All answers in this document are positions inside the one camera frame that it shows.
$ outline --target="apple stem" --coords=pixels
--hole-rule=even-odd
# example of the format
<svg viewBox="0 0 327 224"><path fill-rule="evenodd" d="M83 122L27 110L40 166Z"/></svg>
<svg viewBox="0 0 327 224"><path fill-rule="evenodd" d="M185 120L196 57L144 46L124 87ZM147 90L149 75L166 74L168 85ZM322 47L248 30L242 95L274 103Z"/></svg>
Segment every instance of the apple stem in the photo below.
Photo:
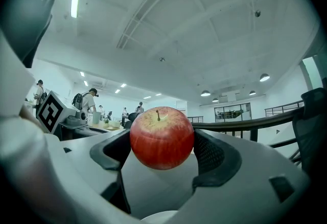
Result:
<svg viewBox="0 0 327 224"><path fill-rule="evenodd" d="M156 110L156 113L158 114L158 121L160 121L159 111Z"/></svg>

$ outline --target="ceiling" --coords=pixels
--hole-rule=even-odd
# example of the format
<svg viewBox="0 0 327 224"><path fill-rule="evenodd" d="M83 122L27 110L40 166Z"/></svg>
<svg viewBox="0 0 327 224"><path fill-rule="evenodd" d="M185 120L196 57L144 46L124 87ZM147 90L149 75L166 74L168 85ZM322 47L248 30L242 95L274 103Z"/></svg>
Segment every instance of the ceiling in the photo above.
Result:
<svg viewBox="0 0 327 224"><path fill-rule="evenodd" d="M151 91L142 90L129 85L126 85L124 88L122 88L121 85L124 82L121 83L115 82L87 73L84 73L84 77L82 77L79 71L67 67L59 66L59 69L72 83L74 83L74 86L78 88L85 88L85 91L94 87L98 90L99 95L105 94L105 95L122 97L122 98L132 99L136 101L143 101L143 102L153 101L165 97L164 95L156 96L158 92L154 93Z"/></svg>
<svg viewBox="0 0 327 224"><path fill-rule="evenodd" d="M308 0L79 0L76 19L70 7L56 0L46 38L61 49L44 43L44 59L81 69L63 57L74 47L103 64L89 72L113 88L120 80L201 104L231 91L237 100L265 94L300 62L319 26ZM260 83L262 73L271 79ZM203 90L212 95L200 97Z"/></svg>

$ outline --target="man in white shirt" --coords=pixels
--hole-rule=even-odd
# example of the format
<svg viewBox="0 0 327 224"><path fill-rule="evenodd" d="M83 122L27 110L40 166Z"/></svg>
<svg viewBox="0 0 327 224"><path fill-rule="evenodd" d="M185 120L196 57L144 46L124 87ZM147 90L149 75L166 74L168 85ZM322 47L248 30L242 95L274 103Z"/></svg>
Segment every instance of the man in white shirt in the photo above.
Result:
<svg viewBox="0 0 327 224"><path fill-rule="evenodd" d="M103 109L102 105L99 106L99 112L101 112L100 120L103 120L103 117L104 117L104 109Z"/></svg>
<svg viewBox="0 0 327 224"><path fill-rule="evenodd" d="M126 107L123 109L123 115L124 115L124 116L127 115L127 109L126 109Z"/></svg>
<svg viewBox="0 0 327 224"><path fill-rule="evenodd" d="M39 80L38 83L36 84L38 86L36 94L34 95L34 99L36 100L36 105L35 105L35 110L36 114L40 109L40 99L42 94L44 93L44 88L43 88L43 81Z"/></svg>
<svg viewBox="0 0 327 224"><path fill-rule="evenodd" d="M93 97L99 97L98 91L95 88L92 88L86 95L83 96L83 102L82 102L82 111L87 114L87 108L93 108L93 112L96 112L96 104L94 102Z"/></svg>

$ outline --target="person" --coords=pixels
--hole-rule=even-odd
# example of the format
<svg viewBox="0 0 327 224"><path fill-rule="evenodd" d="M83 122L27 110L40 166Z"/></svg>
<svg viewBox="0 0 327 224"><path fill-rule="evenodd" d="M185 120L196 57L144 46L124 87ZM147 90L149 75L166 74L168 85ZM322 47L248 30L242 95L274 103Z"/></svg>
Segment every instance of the person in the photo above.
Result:
<svg viewBox="0 0 327 224"><path fill-rule="evenodd" d="M143 105L143 103L140 102L139 103L139 106L136 107L135 112L143 113L144 112L144 108L142 107L142 105Z"/></svg>
<svg viewBox="0 0 327 224"><path fill-rule="evenodd" d="M52 19L55 0L5 0L0 14L1 33L26 68L33 59ZM22 106L19 115L40 126L38 120Z"/></svg>
<svg viewBox="0 0 327 224"><path fill-rule="evenodd" d="M108 115L107 115L107 119L108 119L108 120L111 120L111 115L112 115L112 111L110 111L110 112L108 113Z"/></svg>
<svg viewBox="0 0 327 224"><path fill-rule="evenodd" d="M37 114L40 109L40 99L42 94L44 93L43 81L39 80L36 85L38 86L38 88L36 94L34 95L34 99L36 100L35 110Z"/></svg>
<svg viewBox="0 0 327 224"><path fill-rule="evenodd" d="M123 109L123 116L126 116L127 115L127 109L126 107Z"/></svg>
<svg viewBox="0 0 327 224"><path fill-rule="evenodd" d="M104 109L103 109L102 105L99 106L99 112L101 112L100 120L103 120L103 118L104 118Z"/></svg>
<svg viewBox="0 0 327 224"><path fill-rule="evenodd" d="M82 111L87 114L87 109L91 108L93 109L93 112L96 112L96 104L94 102L93 97L96 96L98 97L98 91L95 88L91 88L86 95L83 96L83 101L82 101Z"/></svg>

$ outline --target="cap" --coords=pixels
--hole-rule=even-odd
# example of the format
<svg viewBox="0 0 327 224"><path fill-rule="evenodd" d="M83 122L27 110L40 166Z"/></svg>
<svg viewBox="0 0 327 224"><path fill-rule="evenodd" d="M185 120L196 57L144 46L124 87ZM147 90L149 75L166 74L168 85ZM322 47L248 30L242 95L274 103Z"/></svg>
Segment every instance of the cap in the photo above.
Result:
<svg viewBox="0 0 327 224"><path fill-rule="evenodd" d="M90 91L88 91L88 92L91 92L91 91L96 93L96 97L99 97L98 90L96 88L91 88Z"/></svg>

